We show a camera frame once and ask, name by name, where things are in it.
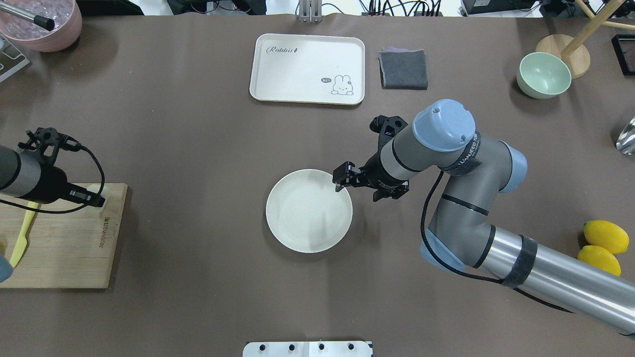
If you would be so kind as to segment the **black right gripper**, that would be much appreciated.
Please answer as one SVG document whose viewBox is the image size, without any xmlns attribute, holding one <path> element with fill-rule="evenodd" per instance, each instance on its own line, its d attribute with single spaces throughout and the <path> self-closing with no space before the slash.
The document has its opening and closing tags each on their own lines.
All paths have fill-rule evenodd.
<svg viewBox="0 0 635 357">
<path fill-rule="evenodd" d="M 399 199 L 410 190 L 410 181 L 398 180 L 384 169 L 380 154 L 374 154 L 360 169 L 351 161 L 345 161 L 332 174 L 335 191 L 345 187 L 370 187 L 375 189 L 373 202 L 384 198 Z"/>
</svg>

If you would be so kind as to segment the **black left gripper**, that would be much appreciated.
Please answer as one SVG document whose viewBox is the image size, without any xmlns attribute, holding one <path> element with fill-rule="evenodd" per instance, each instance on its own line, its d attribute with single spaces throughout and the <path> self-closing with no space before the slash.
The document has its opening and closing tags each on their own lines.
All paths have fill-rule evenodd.
<svg viewBox="0 0 635 357">
<path fill-rule="evenodd" d="M 63 170 L 54 166 L 42 166 L 41 176 L 35 186 L 35 201 L 49 204 L 58 199 L 99 208 L 105 205 L 105 198 L 99 194 L 91 191 L 77 191 L 75 185 L 67 180 Z"/>
</svg>

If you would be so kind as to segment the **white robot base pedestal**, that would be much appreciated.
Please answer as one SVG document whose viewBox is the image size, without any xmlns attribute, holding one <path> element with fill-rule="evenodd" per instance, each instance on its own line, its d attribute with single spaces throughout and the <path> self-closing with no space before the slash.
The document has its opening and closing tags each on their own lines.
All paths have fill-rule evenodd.
<svg viewBox="0 0 635 357">
<path fill-rule="evenodd" d="M 285 341 L 252 342 L 245 345 L 243 357 L 372 357 L 374 348 L 367 341 Z"/>
</svg>

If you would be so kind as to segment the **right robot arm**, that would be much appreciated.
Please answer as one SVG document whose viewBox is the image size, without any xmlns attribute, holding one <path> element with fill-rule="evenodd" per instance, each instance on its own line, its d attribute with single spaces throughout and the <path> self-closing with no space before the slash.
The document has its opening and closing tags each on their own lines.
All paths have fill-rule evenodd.
<svg viewBox="0 0 635 357">
<path fill-rule="evenodd" d="M 378 116 L 378 147 L 362 166 L 345 161 L 332 173 L 336 191 L 367 187 L 373 201 L 399 199 L 410 181 L 439 171 L 420 214 L 426 259 L 465 278 L 488 282 L 567 314 L 580 313 L 634 338 L 634 285 L 490 217 L 497 197 L 517 189 L 528 165 L 522 152 L 478 131 L 454 99 L 436 100 L 410 122 Z M 442 179 L 436 207 L 430 201 Z"/>
</svg>

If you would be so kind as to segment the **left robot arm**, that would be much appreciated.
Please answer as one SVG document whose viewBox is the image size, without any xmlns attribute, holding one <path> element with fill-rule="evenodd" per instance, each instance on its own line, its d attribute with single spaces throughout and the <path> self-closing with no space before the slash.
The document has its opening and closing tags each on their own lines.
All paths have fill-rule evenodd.
<svg viewBox="0 0 635 357">
<path fill-rule="evenodd" d="M 26 213 L 11 258 L 1 258 L 2 282 L 13 274 L 14 268 L 22 258 L 30 222 L 35 213 L 43 213 L 43 210 L 38 208 L 40 204 L 45 205 L 58 199 L 79 203 L 78 207 L 66 210 L 66 213 L 77 212 L 86 206 L 104 206 L 105 198 L 101 195 L 105 185 L 104 170 L 88 148 L 80 145 L 79 149 L 88 152 L 100 172 L 101 183 L 97 192 L 69 183 L 64 171 L 53 164 L 45 163 L 34 152 L 27 153 L 1 147 L 1 192 L 29 201 L 28 206 L 6 202 L 7 205 L 22 208 Z"/>
</svg>

